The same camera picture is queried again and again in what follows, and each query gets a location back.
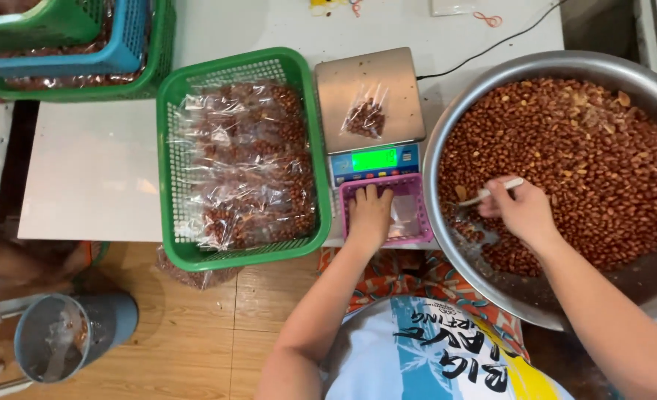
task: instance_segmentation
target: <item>cable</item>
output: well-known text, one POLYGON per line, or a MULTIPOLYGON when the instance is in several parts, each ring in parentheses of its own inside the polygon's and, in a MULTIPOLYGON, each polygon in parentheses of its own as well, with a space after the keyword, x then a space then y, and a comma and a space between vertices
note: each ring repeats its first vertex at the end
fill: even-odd
POLYGON ((459 64, 458 66, 456 66, 456 67, 454 67, 454 68, 448 70, 447 72, 436 73, 436 74, 434 74, 434 75, 418 76, 418 77, 417 77, 417 80, 427 79, 428 77, 445 76, 445 75, 447 75, 448 73, 452 73, 452 72, 458 70, 459 68, 462 68, 462 67, 464 66, 464 64, 468 63, 469 61, 472 61, 473 59, 476 59, 477 57, 481 57, 481 56, 483 56, 484 54, 486 54, 486 53, 488 53, 489 51, 493 50, 496 46, 499 46, 500 44, 502 44, 502 43, 504 43, 504 42, 506 42, 506 41, 510 41, 511 39, 517 38, 517 37, 521 36, 522 34, 529 32, 531 29, 534 29, 539 23, 541 23, 541 21, 543 21, 544 19, 546 19, 546 17, 548 16, 548 14, 551 13, 551 11, 553 11, 553 10, 557 9, 558 7, 560 7, 560 6, 564 5, 564 4, 566 4, 566 3, 569 2, 569 1, 570 1, 570 0, 561 0, 561 1, 559 1, 559 2, 556 3, 553 7, 551 7, 551 8, 546 12, 546 14, 543 14, 543 16, 542 16, 542 17, 541 17, 536 23, 534 23, 533 25, 531 25, 530 28, 528 28, 528 29, 526 29, 526 30, 524 30, 524 31, 521 31, 521 32, 519 32, 519 33, 514 33, 513 35, 509 36, 508 38, 503 39, 502 41, 498 41, 498 42, 496 42, 496 44, 494 44, 492 47, 490 47, 490 48, 488 48, 488 49, 482 51, 481 53, 477 54, 476 56, 472 56, 472 57, 470 57, 470 58, 464 60, 464 62, 462 62, 462 63, 459 64))

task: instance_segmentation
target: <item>gray tumbler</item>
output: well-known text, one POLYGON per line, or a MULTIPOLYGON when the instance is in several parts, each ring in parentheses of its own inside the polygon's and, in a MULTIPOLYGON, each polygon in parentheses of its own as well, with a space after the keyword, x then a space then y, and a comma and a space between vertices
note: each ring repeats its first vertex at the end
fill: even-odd
POLYGON ((14 356, 31 380, 64 381, 128 340, 137 323, 136 302, 125 293, 49 295, 22 314, 14 333, 14 356))

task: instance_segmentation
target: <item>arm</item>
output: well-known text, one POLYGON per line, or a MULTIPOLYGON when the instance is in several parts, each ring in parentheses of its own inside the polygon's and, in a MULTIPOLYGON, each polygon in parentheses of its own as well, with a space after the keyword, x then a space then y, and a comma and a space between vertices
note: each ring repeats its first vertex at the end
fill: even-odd
POLYGON ((353 290, 390 225, 392 191, 377 197, 375 185, 351 201, 345 245, 301 299, 281 329, 262 371, 257 399, 319 399, 318 365, 341 327, 353 290))
POLYGON ((534 253, 588 354, 627 398, 657 399, 657 324, 571 247, 553 222, 546 195, 525 183, 511 199, 490 181, 484 217, 503 218, 534 253))

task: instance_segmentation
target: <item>large metal bowl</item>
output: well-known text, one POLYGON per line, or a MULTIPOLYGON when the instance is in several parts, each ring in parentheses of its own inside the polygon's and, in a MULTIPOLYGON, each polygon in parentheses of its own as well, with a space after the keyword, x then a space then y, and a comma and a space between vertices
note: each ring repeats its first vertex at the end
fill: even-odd
MULTIPOLYGON (((435 238, 459 273, 482 295, 522 320, 551 330, 570 330, 565 314, 545 277, 495 272, 445 223, 437 198, 439 159, 454 125, 476 100, 495 87, 534 77, 589 80, 627 93, 634 105, 657 122, 657 74, 617 57, 586 51, 550 51, 508 61, 485 72, 452 100, 427 146, 423 187, 435 238)), ((657 252, 641 257, 608 279, 657 321, 657 252)))

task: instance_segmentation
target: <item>stacked baskets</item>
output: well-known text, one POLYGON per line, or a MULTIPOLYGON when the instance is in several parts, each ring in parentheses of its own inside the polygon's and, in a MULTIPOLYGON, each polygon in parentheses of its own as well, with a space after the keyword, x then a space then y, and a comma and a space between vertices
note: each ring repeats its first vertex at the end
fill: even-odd
POLYGON ((0 98, 155 97, 170 73, 173 0, 41 0, 0 15, 0 98))

